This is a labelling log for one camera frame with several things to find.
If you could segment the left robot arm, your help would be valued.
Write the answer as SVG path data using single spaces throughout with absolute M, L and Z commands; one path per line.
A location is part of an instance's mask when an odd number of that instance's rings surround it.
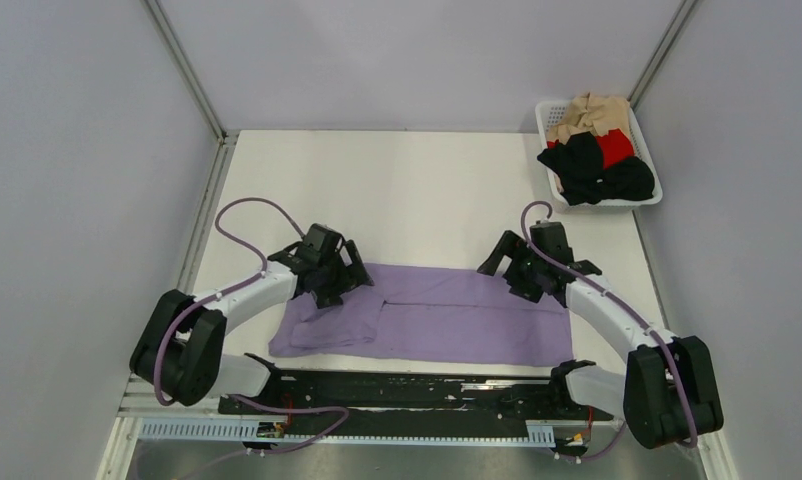
M 198 294 L 164 293 L 129 369 L 154 386 L 165 406 L 241 395 L 256 411 L 273 412 L 282 403 L 283 386 L 259 359 L 224 353 L 225 338 L 258 314 L 300 296 L 324 309 L 341 305 L 345 294 L 372 283 L 356 243 L 313 224 L 300 240 L 262 258 L 243 280 Z

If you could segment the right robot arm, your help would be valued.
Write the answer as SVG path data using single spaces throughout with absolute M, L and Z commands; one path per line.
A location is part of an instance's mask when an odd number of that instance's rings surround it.
M 526 238 L 504 231 L 477 271 L 493 276 L 504 259 L 511 294 L 532 303 L 556 301 L 590 323 L 625 363 L 622 374 L 589 360 L 554 367 L 547 392 L 554 413 L 569 418 L 585 407 L 598 409 L 624 420 L 647 449 L 691 445 L 723 428 L 706 343 L 651 326 L 613 292 L 601 269 L 575 260 L 561 223 L 538 222 Z

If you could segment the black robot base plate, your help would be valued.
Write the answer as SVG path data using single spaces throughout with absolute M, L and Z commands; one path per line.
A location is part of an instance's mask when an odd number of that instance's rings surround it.
M 340 417 L 333 406 L 349 412 L 338 435 L 519 437 L 529 420 L 583 428 L 612 418 L 567 399 L 548 376 L 280 370 L 254 400 L 297 409 L 288 434 L 329 427 Z

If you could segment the purple t shirt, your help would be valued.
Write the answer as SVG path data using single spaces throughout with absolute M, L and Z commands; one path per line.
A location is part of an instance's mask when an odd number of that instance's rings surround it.
M 336 354 L 441 363 L 554 367 L 574 357 L 568 312 L 513 295 L 473 270 L 370 264 L 374 283 L 320 308 L 287 303 L 272 356 Z

